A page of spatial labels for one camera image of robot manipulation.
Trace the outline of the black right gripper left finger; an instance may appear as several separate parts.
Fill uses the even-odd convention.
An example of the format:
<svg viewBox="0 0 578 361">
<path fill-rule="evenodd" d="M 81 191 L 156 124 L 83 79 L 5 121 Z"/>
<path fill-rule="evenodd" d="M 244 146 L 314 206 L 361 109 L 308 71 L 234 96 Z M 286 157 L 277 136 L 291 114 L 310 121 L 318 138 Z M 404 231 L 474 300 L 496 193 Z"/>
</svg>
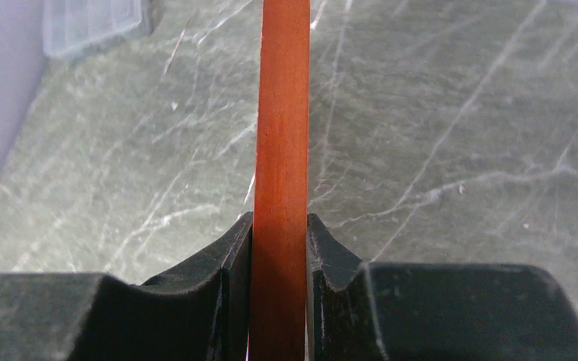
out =
<svg viewBox="0 0 578 361">
<path fill-rule="evenodd" d="M 252 221 L 139 285 L 0 273 L 0 360 L 243 360 Z"/>
</svg>

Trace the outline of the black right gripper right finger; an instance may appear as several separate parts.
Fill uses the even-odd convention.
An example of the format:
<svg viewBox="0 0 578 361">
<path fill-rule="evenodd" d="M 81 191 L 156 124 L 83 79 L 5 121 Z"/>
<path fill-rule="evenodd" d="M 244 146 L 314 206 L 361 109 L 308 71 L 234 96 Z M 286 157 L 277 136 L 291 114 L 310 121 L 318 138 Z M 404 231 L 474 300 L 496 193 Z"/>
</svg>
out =
<svg viewBox="0 0 578 361">
<path fill-rule="evenodd" d="M 578 316 L 532 265 L 363 261 L 308 216 L 311 360 L 578 360 Z"/>
</svg>

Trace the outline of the orange wooden picture frame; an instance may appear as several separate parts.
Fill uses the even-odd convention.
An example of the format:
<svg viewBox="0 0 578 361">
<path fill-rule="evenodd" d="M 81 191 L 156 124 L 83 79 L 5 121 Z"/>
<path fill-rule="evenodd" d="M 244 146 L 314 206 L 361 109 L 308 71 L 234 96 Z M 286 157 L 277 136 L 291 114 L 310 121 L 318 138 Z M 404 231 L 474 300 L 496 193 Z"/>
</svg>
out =
<svg viewBox="0 0 578 361">
<path fill-rule="evenodd" d="M 249 357 L 302 360 L 309 149 L 308 1 L 263 3 Z"/>
</svg>

